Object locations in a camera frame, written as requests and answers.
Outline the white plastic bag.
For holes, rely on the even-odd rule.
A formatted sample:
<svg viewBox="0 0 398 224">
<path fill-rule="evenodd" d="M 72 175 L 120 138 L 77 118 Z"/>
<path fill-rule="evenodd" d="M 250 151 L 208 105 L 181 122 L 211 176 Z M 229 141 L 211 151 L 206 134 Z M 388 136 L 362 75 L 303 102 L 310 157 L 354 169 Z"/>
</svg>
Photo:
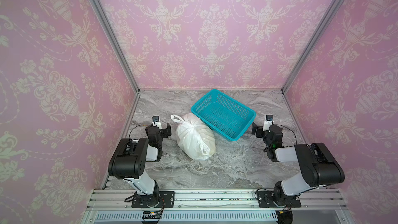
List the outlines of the white plastic bag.
<svg viewBox="0 0 398 224">
<path fill-rule="evenodd" d="M 194 113 L 182 117 L 171 115 L 178 123 L 176 139 L 178 146 L 193 160 L 206 160 L 216 153 L 213 131 Z"/>
</svg>

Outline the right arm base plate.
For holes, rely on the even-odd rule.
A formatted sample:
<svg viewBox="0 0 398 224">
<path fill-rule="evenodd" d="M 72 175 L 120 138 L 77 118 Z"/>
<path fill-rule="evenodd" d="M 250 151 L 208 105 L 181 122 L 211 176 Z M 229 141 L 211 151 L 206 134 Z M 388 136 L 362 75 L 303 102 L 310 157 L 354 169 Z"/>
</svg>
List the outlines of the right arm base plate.
<svg viewBox="0 0 398 224">
<path fill-rule="evenodd" d="M 301 208 L 298 196 L 285 196 L 283 193 L 259 189 L 254 193 L 260 208 Z"/>
</svg>

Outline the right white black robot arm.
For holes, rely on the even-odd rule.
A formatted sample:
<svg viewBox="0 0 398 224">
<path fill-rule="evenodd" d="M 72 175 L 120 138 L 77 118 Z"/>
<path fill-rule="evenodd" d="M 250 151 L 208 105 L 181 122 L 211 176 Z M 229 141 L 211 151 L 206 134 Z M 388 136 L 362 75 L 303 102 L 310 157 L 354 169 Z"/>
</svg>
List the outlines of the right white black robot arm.
<svg viewBox="0 0 398 224">
<path fill-rule="evenodd" d="M 267 197 L 256 193 L 258 201 L 271 200 L 278 207 L 300 207 L 301 194 L 319 186 L 344 182 L 345 173 L 325 144 L 284 146 L 283 129 L 275 124 L 266 128 L 253 123 L 251 133 L 263 140 L 264 152 L 272 162 L 297 162 L 300 168 L 294 176 L 278 181 Z"/>
</svg>

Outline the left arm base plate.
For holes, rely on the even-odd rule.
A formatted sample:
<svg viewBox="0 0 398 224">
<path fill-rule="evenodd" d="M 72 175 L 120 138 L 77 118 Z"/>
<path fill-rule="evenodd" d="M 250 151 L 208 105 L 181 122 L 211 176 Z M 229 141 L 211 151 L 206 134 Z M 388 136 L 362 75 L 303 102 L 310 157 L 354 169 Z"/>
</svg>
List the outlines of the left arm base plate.
<svg viewBox="0 0 398 224">
<path fill-rule="evenodd" d="M 175 200 L 174 191 L 154 192 L 152 195 L 139 195 L 135 193 L 132 198 L 132 208 L 173 208 Z"/>
</svg>

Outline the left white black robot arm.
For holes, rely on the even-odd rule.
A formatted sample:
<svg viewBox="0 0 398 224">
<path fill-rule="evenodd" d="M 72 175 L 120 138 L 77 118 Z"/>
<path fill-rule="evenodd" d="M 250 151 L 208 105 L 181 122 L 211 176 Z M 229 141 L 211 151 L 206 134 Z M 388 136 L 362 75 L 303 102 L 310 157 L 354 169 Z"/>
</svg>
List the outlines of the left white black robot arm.
<svg viewBox="0 0 398 224">
<path fill-rule="evenodd" d="M 145 170 L 147 162 L 159 162 L 163 155 L 162 143 L 172 135 L 170 124 L 165 129 L 158 124 L 145 128 L 143 139 L 121 139 L 108 165 L 108 173 L 129 183 L 135 193 L 124 201 L 132 208 L 172 208 L 175 192 L 161 191 L 156 180 Z"/>
</svg>

